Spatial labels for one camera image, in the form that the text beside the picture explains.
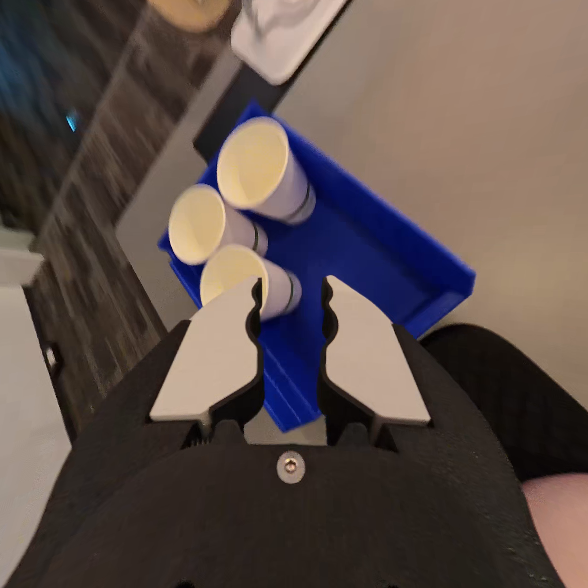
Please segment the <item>blue plastic bin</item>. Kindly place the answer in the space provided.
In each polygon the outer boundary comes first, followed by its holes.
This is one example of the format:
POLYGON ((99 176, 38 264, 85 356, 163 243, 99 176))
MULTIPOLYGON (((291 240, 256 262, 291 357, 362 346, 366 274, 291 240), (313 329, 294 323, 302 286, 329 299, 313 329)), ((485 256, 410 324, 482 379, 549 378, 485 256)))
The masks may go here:
POLYGON ((302 286, 296 310, 266 322, 260 336, 264 407, 286 433, 321 416, 316 390, 325 344, 324 277, 336 276, 417 339, 472 294, 476 273, 255 100, 233 127, 260 116, 283 126, 317 199, 309 220, 297 226, 245 212, 268 235, 269 261, 292 271, 302 286))

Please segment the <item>person's left forearm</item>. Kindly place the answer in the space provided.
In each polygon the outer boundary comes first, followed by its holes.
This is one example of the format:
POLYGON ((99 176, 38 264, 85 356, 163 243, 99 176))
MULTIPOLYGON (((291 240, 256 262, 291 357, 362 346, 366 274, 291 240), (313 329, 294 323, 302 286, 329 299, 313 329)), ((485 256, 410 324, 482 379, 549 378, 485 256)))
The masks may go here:
POLYGON ((522 484, 539 539, 566 587, 587 587, 587 474, 522 484))

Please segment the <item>white board stand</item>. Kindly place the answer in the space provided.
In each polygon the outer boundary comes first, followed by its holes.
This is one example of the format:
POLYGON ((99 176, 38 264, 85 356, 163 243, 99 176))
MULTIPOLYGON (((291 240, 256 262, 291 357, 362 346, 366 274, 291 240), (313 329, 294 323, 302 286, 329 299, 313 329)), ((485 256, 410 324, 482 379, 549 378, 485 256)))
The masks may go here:
POLYGON ((233 53, 272 86, 288 81, 346 1, 242 1, 233 53))

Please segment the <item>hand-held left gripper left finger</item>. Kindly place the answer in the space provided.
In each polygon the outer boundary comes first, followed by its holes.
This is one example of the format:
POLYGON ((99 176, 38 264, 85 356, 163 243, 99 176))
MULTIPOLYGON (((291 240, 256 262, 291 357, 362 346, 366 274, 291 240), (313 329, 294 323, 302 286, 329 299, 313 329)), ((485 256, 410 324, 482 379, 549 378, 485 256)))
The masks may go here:
POLYGON ((189 321, 150 410, 152 422, 190 422, 211 438, 221 422, 241 432, 264 404, 262 280, 252 276, 189 321))

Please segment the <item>white paper cup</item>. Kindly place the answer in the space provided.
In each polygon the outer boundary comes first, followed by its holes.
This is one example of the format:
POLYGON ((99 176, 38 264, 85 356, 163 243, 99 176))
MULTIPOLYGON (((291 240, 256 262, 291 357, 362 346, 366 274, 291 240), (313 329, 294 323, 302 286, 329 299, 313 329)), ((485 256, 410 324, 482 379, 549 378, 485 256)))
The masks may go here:
POLYGON ((252 249, 231 244, 219 249, 202 270, 202 306, 250 277, 262 280, 262 322, 288 315, 300 304, 302 285, 293 272, 252 249))
POLYGON ((265 256, 269 247, 260 224, 231 207, 216 189, 204 183, 178 196, 168 220, 168 237, 175 257, 191 266, 206 263, 230 244, 248 247, 260 256, 265 256))
POLYGON ((249 119, 227 137, 217 158, 217 185, 232 207, 290 226, 306 222, 316 206, 285 128, 269 116, 249 119))

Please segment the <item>black textured pad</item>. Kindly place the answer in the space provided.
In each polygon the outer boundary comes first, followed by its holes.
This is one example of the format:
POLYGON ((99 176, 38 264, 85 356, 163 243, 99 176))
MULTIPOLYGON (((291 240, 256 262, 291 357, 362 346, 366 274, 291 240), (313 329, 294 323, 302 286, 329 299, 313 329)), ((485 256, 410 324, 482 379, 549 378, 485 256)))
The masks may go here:
POLYGON ((457 324, 420 343, 479 409, 519 481, 587 473, 587 410, 511 342, 457 324))

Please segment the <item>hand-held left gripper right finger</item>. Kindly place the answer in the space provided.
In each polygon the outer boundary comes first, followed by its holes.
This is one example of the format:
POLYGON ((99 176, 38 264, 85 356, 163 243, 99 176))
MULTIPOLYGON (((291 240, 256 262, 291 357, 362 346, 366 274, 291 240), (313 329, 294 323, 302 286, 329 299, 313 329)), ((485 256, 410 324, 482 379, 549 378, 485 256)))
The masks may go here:
POLYGON ((428 427, 430 413, 392 321, 339 278, 323 279, 318 407, 334 446, 360 424, 375 444, 386 425, 428 427))

